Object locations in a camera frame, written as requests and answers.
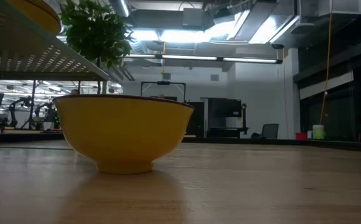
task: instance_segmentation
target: bowl base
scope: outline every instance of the bowl base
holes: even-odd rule
[[[97,162],[99,172],[106,174],[140,174],[152,169],[151,162]]]

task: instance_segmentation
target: wooden table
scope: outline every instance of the wooden table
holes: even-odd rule
[[[154,172],[105,175],[28,146],[0,148],[0,223],[361,223],[361,152],[181,144]]]

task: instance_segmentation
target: office chair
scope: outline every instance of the office chair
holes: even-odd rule
[[[279,124],[264,124],[262,127],[262,134],[253,133],[252,139],[277,139],[279,131]]]

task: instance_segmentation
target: green leaves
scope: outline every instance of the green leaves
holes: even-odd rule
[[[121,64],[121,58],[128,55],[133,38],[124,18],[115,14],[110,5],[101,6],[91,0],[80,0],[76,5],[67,0],[60,5],[62,23],[67,26],[67,44],[89,61],[101,58],[111,68]]]

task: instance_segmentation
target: perforated metal shelf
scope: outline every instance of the perforated metal shelf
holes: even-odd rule
[[[107,81],[109,76],[0,0],[0,79]]]

